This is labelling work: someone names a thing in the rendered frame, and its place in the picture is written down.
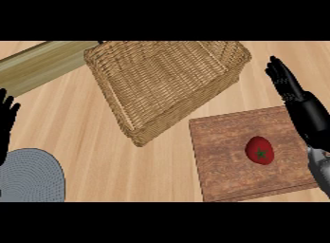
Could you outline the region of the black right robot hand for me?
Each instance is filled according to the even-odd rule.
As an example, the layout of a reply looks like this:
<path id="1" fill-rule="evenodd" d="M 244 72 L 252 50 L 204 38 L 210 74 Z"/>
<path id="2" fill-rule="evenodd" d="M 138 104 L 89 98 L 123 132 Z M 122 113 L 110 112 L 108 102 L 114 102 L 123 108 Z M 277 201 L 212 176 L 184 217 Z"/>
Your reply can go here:
<path id="1" fill-rule="evenodd" d="M 269 57 L 265 74 L 285 105 L 294 130 L 305 143 L 330 153 L 330 114 L 312 92 L 306 91 L 283 61 Z"/>

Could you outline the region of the red tomato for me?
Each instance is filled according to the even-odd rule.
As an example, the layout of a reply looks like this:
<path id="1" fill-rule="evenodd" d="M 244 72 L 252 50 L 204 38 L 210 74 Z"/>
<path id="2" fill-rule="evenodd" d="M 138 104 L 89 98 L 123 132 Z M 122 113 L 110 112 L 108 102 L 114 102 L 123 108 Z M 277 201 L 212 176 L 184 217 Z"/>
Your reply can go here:
<path id="1" fill-rule="evenodd" d="M 274 150 L 268 140 L 263 137 L 255 136 L 249 139 L 244 154 L 250 161 L 256 164 L 268 165 L 274 160 Z"/>

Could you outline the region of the brown wooden cutting board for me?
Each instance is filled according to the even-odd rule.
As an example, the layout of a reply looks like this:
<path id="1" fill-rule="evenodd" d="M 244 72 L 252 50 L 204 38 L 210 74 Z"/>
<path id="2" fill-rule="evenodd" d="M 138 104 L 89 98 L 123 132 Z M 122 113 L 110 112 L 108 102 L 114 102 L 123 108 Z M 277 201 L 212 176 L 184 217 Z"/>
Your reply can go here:
<path id="1" fill-rule="evenodd" d="M 193 119 L 188 129 L 206 202 L 316 187 L 306 144 L 283 106 Z"/>

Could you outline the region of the wicker basket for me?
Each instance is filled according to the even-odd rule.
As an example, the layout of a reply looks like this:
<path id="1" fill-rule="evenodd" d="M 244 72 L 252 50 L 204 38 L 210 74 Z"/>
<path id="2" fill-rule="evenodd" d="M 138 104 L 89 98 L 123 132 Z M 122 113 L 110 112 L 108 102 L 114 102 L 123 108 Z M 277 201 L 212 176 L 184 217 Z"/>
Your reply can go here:
<path id="1" fill-rule="evenodd" d="M 250 59 L 238 41 L 106 41 L 85 50 L 86 66 L 135 146 L 238 81 Z"/>

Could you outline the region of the grey round woven placemat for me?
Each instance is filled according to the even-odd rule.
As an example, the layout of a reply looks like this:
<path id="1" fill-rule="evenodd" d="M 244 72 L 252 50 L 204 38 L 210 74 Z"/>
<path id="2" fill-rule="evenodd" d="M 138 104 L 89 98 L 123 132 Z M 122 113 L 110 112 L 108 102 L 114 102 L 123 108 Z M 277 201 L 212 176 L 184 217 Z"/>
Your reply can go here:
<path id="1" fill-rule="evenodd" d="M 66 178 L 54 156 L 38 148 L 13 150 L 0 166 L 1 202 L 63 202 Z"/>

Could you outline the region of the olive green wooden beam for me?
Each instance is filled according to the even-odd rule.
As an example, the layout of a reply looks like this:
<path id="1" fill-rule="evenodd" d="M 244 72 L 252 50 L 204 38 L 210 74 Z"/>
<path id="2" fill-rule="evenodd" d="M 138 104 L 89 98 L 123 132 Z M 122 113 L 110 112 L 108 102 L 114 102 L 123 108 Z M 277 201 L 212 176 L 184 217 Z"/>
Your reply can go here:
<path id="1" fill-rule="evenodd" d="M 0 60 L 0 87 L 17 97 L 85 64 L 98 41 L 45 41 Z"/>

